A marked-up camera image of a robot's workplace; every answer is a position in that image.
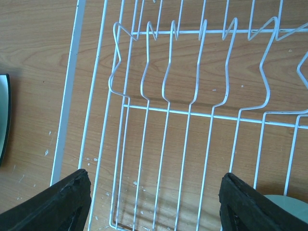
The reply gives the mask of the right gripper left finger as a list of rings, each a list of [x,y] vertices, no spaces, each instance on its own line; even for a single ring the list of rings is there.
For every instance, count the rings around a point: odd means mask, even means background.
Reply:
[[[0,215],[2,231],[82,231],[91,205],[91,181],[79,169]]]

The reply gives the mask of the green ceramic bowl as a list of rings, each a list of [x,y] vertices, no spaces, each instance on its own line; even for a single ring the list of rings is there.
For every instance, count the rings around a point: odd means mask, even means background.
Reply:
[[[265,197],[291,215],[308,222],[308,204],[306,202],[284,195],[271,194],[265,195]]]

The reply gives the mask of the white wire dish rack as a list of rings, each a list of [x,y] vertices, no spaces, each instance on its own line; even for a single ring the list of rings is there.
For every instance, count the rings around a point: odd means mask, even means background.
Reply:
[[[219,231],[231,172],[308,203],[305,0],[76,1],[51,172],[86,231]]]

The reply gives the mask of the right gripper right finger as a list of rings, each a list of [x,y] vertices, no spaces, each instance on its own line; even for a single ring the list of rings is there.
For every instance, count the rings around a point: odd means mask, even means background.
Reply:
[[[224,231],[306,231],[308,223],[286,212],[232,173],[222,178],[220,220]]]

